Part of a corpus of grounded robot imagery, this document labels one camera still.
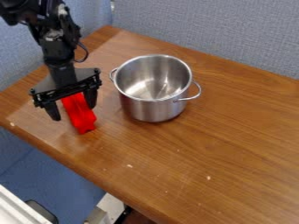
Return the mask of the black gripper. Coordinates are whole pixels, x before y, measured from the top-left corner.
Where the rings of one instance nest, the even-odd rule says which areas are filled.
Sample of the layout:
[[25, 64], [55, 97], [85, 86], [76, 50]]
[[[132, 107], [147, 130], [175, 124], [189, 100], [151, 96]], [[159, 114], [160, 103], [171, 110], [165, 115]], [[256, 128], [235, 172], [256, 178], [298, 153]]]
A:
[[53, 121], [61, 119], [56, 101], [64, 97], [83, 93], [88, 107], [93, 109], [97, 104], [97, 91], [101, 86], [100, 70], [76, 68], [73, 63], [47, 63], [49, 74], [31, 89], [33, 105], [44, 108]]

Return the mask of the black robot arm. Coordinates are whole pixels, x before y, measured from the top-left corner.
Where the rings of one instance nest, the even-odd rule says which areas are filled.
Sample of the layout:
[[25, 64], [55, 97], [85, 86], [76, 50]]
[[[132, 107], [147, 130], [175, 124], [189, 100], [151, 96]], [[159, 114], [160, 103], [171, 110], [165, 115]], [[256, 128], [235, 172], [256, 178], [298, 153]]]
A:
[[61, 114], [56, 101], [81, 93], [88, 108], [93, 109], [101, 86], [100, 69], [75, 67], [84, 61], [75, 58], [75, 50], [85, 46], [80, 42], [80, 27], [72, 20], [65, 2], [0, 0], [0, 18], [11, 26], [25, 25], [41, 48], [49, 74], [29, 90], [33, 105], [45, 110], [52, 120], [59, 121]]

